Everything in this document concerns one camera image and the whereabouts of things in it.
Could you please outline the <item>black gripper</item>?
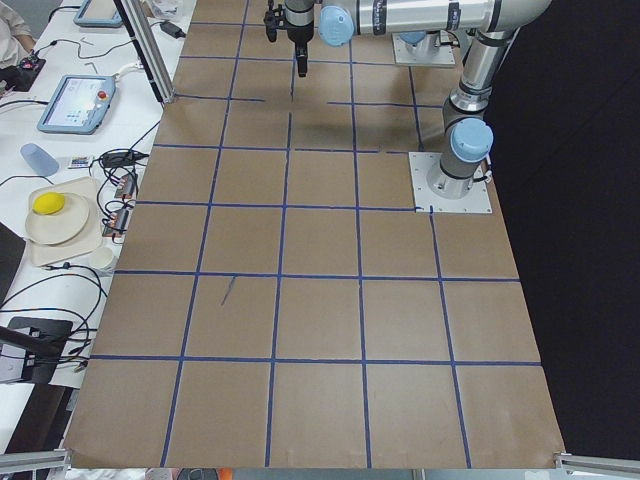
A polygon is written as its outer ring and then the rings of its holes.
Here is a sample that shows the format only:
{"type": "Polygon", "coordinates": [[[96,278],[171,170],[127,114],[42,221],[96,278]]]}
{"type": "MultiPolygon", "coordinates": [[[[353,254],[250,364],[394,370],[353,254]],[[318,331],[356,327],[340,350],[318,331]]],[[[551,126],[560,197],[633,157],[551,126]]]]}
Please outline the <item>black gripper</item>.
{"type": "Polygon", "coordinates": [[[314,11],[285,9],[285,26],[288,38],[295,44],[295,59],[299,77],[306,77],[308,73],[307,43],[314,35],[314,11]]]}

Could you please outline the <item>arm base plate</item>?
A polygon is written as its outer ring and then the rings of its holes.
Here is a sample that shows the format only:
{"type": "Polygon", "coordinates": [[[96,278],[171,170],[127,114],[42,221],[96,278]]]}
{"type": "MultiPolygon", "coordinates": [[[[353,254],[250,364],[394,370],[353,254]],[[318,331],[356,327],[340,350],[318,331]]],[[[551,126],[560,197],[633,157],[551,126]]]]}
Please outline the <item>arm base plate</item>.
{"type": "Polygon", "coordinates": [[[453,68],[456,64],[452,47],[441,48],[430,53],[405,44],[396,33],[392,36],[395,63],[405,66],[424,66],[433,68],[453,68]]]}
{"type": "Polygon", "coordinates": [[[454,179],[441,170],[438,152],[410,152],[414,210],[421,213],[491,214],[482,165],[467,179],[454,179]]]}

